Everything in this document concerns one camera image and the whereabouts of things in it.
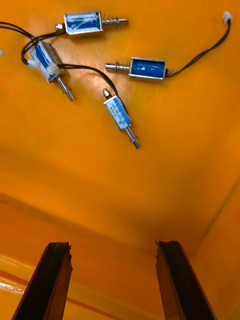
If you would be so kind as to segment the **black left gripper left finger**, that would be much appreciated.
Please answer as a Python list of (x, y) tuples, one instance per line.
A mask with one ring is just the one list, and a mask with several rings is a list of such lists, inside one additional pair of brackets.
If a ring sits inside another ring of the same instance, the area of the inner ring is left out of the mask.
[(72, 274), (71, 246), (49, 243), (12, 316), (13, 320), (62, 320)]

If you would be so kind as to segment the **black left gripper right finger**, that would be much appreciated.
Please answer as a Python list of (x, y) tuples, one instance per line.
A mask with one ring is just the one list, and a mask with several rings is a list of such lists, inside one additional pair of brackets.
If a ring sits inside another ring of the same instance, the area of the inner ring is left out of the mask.
[(166, 320), (215, 320), (217, 317), (178, 241), (156, 241), (156, 274)]

